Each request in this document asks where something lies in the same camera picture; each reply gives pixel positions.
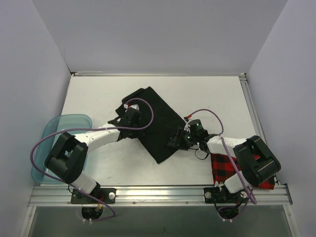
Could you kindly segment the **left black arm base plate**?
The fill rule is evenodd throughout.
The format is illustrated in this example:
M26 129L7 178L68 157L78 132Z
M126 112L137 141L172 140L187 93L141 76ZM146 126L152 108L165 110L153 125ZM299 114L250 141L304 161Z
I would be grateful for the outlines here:
M115 188L99 188L99 190L93 191L91 196L103 201L106 204L114 204L116 198ZM99 202L83 195L78 190L72 190L71 204L98 204Z

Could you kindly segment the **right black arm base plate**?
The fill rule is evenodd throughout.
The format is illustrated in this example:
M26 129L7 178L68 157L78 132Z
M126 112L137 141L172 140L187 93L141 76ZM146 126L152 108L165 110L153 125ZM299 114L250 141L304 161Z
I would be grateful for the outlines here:
M205 187L203 189L204 202L208 204L239 204L247 200L247 197L241 194L242 191L231 194L226 188Z

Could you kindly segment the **black long sleeve shirt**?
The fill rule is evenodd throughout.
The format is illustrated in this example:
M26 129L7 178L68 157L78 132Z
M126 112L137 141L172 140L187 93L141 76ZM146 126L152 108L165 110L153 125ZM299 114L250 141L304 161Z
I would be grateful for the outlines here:
M143 130L123 130L123 138L138 139L149 154L160 164L178 149L167 146L179 127L184 127L183 119L152 89L140 88L122 99L122 103L137 104L141 112L139 124Z

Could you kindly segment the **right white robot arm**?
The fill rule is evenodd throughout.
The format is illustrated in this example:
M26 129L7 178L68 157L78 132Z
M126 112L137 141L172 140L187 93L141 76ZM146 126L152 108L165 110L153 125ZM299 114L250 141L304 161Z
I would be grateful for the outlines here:
M184 128L178 127L167 145L205 152L211 160L214 184L223 185L219 196L225 202L233 200L244 187L274 189L274 175L281 169L261 137L236 139L210 134L199 119L190 121Z

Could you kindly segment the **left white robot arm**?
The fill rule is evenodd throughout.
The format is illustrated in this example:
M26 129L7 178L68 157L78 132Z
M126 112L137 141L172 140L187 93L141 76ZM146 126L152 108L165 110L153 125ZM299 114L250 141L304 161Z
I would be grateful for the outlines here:
M89 203L100 197L99 184L83 171L88 153L124 138L135 138L133 130L118 127L139 127L141 112L137 104L125 106L123 116L100 127L101 131L88 131L71 135L62 133L45 160L45 167L64 183L82 191L82 197Z

